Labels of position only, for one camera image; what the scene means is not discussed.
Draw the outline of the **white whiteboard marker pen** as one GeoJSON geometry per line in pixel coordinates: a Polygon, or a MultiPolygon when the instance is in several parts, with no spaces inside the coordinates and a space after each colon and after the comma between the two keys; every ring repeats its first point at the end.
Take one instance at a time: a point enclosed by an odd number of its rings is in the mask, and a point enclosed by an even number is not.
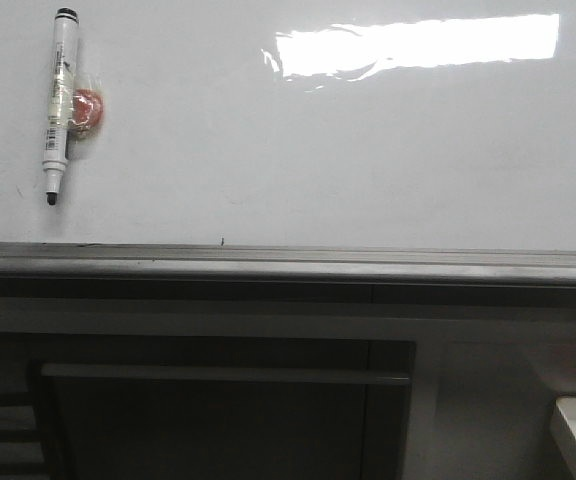
{"type": "Polygon", "coordinates": [[[57,10],[54,18],[51,86],[47,110],[44,157],[45,194],[55,206],[67,169],[68,135],[74,114],[74,86],[79,47],[79,17],[69,8],[57,10]]]}

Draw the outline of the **large white whiteboard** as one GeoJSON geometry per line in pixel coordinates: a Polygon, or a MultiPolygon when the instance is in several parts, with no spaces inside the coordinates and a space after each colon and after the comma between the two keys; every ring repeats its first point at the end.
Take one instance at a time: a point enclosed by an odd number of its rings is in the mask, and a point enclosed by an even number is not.
{"type": "Polygon", "coordinates": [[[576,1],[75,1],[105,103],[41,169],[55,1],[0,1],[0,241],[576,251],[576,1]]]}

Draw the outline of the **dark cabinet panel with rail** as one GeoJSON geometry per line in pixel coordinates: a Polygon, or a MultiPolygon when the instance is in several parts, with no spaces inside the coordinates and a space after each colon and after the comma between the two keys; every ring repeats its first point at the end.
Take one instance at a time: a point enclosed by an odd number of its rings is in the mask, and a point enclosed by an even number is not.
{"type": "Polygon", "coordinates": [[[83,339],[28,368],[63,479],[394,479],[416,346],[83,339]]]}

